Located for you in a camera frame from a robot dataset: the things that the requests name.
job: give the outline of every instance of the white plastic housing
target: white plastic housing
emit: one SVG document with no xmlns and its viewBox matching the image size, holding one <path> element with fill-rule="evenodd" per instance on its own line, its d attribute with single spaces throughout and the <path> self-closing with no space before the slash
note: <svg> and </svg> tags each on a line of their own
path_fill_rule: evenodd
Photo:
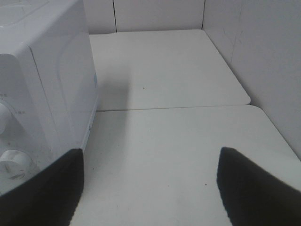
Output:
<svg viewBox="0 0 301 226">
<path fill-rule="evenodd" d="M 0 134 L 2 134 L 11 119 L 8 108 L 0 103 Z"/>
<path fill-rule="evenodd" d="M 12 119 L 0 123 L 0 132 L 6 127 L 0 156 L 21 150 L 42 170 L 70 149 L 85 148 L 95 115 L 97 82 L 84 6 L 82 0 L 1 4 L 0 104 Z"/>
</svg>

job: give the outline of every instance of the black rubber tip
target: black rubber tip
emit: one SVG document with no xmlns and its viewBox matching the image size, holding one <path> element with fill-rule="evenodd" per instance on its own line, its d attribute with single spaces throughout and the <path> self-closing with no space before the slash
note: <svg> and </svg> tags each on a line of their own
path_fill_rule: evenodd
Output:
<svg viewBox="0 0 301 226">
<path fill-rule="evenodd" d="M 72 149 L 0 197 L 0 225 L 68 226 L 83 186 L 83 152 Z"/>
<path fill-rule="evenodd" d="M 301 193 L 233 148 L 221 150 L 217 185 L 233 226 L 301 226 Z"/>
</svg>

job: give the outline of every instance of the table surface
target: table surface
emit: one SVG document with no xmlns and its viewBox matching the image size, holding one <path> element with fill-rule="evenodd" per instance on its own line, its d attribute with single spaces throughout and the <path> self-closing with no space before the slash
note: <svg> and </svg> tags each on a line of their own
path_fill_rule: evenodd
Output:
<svg viewBox="0 0 301 226">
<path fill-rule="evenodd" d="M 202 30 L 118 32 L 90 40 L 99 111 L 250 103 Z"/>
<path fill-rule="evenodd" d="M 71 225 L 230 226 L 216 184 L 224 146 L 301 191 L 299 159 L 257 107 L 101 112 Z"/>
</svg>

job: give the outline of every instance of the white wall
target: white wall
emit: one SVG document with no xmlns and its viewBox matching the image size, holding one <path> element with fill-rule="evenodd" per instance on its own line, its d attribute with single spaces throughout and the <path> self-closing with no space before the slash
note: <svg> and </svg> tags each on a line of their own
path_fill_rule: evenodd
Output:
<svg viewBox="0 0 301 226">
<path fill-rule="evenodd" d="M 204 0 L 84 0 L 91 34 L 200 29 Z"/>
<path fill-rule="evenodd" d="M 114 0 L 117 31 L 200 29 L 204 0 Z"/>
<path fill-rule="evenodd" d="M 206 0 L 203 28 L 301 158 L 301 1 Z"/>
<path fill-rule="evenodd" d="M 112 0 L 84 0 L 90 34 L 116 32 Z"/>
</svg>

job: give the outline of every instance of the white table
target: white table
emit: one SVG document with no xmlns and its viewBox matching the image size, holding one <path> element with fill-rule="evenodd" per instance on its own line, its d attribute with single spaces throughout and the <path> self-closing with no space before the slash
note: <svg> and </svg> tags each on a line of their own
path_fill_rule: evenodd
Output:
<svg viewBox="0 0 301 226">
<path fill-rule="evenodd" d="M 90 39 L 100 111 L 250 103 L 202 30 L 118 32 Z"/>
<path fill-rule="evenodd" d="M 301 163 L 254 106 L 97 113 L 72 226 L 230 226 L 216 184 L 234 147 L 301 191 Z"/>
</svg>

